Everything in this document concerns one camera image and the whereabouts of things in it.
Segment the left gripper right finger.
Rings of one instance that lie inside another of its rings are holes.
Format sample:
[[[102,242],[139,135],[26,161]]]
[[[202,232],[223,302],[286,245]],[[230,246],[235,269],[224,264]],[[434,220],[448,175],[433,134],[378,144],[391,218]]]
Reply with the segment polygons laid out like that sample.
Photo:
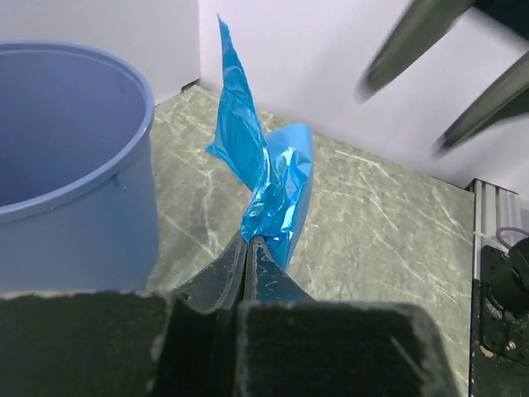
[[[415,304],[312,299],[260,237],[236,315],[240,396],[455,396],[440,332]]]

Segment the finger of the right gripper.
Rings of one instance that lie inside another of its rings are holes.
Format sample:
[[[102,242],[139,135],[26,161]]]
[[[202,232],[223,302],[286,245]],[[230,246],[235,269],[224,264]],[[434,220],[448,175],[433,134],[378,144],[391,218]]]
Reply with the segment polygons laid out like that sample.
[[[443,132],[434,151],[452,151],[493,124],[528,114],[528,52],[495,79]]]
[[[371,98],[394,81],[435,45],[473,4],[470,0],[410,2],[359,81],[360,98]]]

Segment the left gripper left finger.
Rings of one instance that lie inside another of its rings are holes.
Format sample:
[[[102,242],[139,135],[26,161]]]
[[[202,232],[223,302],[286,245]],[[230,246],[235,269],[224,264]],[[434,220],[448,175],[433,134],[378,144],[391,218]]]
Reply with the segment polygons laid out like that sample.
[[[167,291],[1,296],[4,396],[230,396],[247,244]]]

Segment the blue plastic trash bin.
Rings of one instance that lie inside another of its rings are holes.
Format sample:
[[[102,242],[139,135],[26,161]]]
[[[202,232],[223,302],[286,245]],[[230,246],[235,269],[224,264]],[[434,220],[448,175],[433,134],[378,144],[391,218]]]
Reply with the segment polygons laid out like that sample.
[[[154,99],[83,45],[1,44],[1,289],[144,289],[159,253]]]

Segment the blue trash bag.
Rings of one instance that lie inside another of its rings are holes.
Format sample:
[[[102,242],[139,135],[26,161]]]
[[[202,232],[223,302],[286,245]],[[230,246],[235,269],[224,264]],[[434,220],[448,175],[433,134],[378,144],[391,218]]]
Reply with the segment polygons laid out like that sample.
[[[245,241],[263,237],[273,259],[287,269],[312,194],[312,130],[296,123],[264,132],[229,27],[224,21],[218,26],[223,87],[215,137],[206,150],[223,160],[251,192],[241,220]]]

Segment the aluminium rail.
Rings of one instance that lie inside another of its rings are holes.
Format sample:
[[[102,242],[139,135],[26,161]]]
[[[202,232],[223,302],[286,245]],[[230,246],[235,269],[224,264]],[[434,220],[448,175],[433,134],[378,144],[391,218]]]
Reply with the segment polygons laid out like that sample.
[[[473,270],[474,279],[480,279],[480,253],[483,246],[491,246],[507,257],[510,246],[525,237],[516,231],[505,230],[497,238],[501,227],[522,229],[528,232],[528,196],[475,179],[469,186],[474,193],[474,240]]]

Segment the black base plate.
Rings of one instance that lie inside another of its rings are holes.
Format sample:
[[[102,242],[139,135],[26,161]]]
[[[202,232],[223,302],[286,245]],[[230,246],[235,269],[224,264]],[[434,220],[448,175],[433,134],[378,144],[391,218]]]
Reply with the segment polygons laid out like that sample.
[[[471,297],[469,395],[528,395],[528,240],[483,246]]]

